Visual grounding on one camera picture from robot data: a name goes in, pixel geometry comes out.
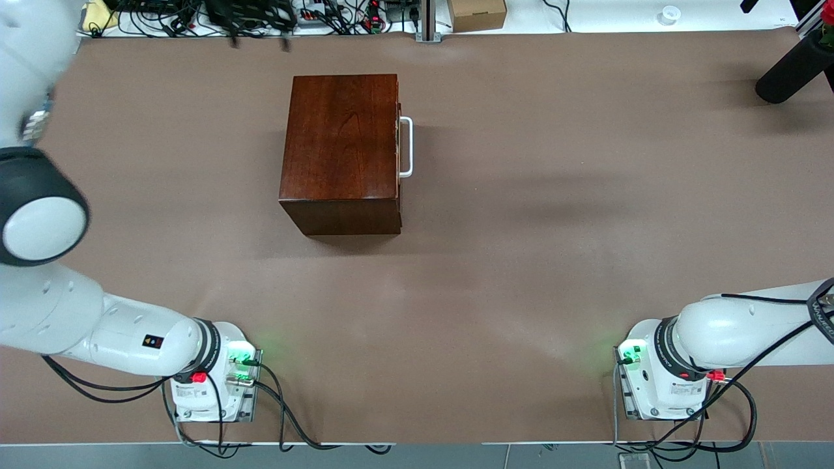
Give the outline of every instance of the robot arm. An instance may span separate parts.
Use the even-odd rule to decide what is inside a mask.
[[[0,0],[0,345],[172,376],[180,415],[235,421],[254,396],[244,378],[255,370],[240,362],[255,349],[240,329],[105,293],[56,262],[87,231],[88,204],[24,144],[23,123],[68,67],[83,4]]]
[[[617,348],[629,418],[683,420],[701,408],[707,374],[746,366],[810,320],[806,300],[822,281],[711,295],[678,316],[643,320]],[[830,312],[830,296],[819,305]],[[764,299],[793,300],[769,301]],[[761,360],[759,366],[834,364],[834,346],[809,327]]]

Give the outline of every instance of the black vase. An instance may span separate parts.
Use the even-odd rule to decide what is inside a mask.
[[[768,103],[783,103],[834,64],[834,50],[820,45],[822,31],[808,33],[756,82],[756,94]]]

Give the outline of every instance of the brown tabletop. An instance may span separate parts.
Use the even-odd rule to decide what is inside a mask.
[[[65,263],[239,325],[321,441],[609,440],[610,351],[638,320],[832,273],[834,97],[823,78],[779,106],[753,93],[795,42],[788,29],[305,38],[292,53],[92,41],[43,141],[93,207]],[[309,239],[279,207],[292,77],[333,73],[399,76],[417,124],[402,235]],[[0,369],[3,443],[174,439],[158,395],[97,404],[19,350]],[[831,371],[746,377],[756,438],[834,439],[831,406],[810,404],[828,401]],[[740,438],[745,412],[740,396],[716,405],[705,438]],[[262,398],[228,438],[275,441],[276,423]]]

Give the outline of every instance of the wooden box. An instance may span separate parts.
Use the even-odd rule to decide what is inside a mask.
[[[295,77],[279,202],[305,235],[398,234],[397,76]]]

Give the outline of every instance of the red rose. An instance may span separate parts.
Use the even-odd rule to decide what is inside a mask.
[[[822,5],[820,18],[822,18],[823,23],[834,26],[834,0],[828,0]]]

